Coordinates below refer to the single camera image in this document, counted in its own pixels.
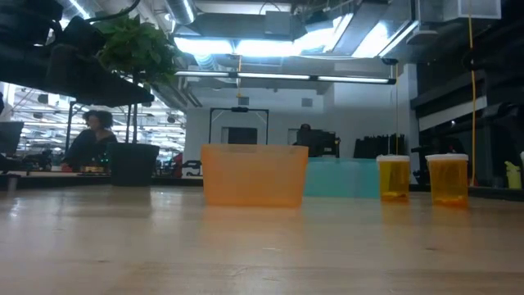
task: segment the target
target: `green leaves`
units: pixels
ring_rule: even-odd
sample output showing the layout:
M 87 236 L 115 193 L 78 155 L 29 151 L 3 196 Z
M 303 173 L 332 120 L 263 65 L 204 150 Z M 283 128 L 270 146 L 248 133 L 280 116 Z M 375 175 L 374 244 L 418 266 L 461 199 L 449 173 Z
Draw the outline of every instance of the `green leaves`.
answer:
M 166 83 L 180 54 L 174 43 L 153 24 L 140 23 L 140 16 L 122 16 L 93 24 L 107 39 L 98 53 L 100 62 L 111 71 L 131 76 L 139 73 L 140 83 Z

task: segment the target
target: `table surface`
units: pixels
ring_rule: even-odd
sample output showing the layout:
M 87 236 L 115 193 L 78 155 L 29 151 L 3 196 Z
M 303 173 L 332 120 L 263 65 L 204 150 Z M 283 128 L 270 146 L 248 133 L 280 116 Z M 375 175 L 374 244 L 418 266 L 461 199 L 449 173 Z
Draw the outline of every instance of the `table surface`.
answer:
M 519 294 L 524 203 L 308 197 L 207 207 L 201 188 L 0 196 L 4 294 Z

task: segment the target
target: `teal container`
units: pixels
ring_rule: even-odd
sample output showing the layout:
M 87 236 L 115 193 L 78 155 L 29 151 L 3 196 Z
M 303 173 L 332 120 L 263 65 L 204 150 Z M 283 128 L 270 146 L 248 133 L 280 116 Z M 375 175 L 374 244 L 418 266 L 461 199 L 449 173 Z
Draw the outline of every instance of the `teal container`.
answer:
M 375 160 L 310 158 L 306 170 L 306 197 L 379 198 Z

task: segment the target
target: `potted plant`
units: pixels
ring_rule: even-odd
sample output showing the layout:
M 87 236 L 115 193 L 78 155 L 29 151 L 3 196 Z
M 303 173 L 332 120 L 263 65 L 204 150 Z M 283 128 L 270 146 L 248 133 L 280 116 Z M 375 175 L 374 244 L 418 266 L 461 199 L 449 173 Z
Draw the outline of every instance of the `potted plant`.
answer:
M 132 79 L 150 89 L 154 84 L 169 83 L 174 77 L 174 59 L 179 51 L 161 29 L 140 22 L 140 16 L 121 16 L 94 24 L 106 37 L 98 59 L 109 71 Z M 129 143 L 129 120 L 126 143 L 108 147 L 111 182 L 119 186 L 147 186 L 156 167 L 159 147 L 137 141 L 137 104 L 133 110 L 133 141 Z

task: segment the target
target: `air vent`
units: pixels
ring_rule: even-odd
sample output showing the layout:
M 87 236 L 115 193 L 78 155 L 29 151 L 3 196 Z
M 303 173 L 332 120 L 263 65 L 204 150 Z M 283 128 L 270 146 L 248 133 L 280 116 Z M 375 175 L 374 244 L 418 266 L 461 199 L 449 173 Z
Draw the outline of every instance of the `air vent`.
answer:
M 249 106 L 249 98 L 248 97 L 239 97 L 238 105 L 239 106 Z
M 313 98 L 302 98 L 302 107 L 313 107 Z

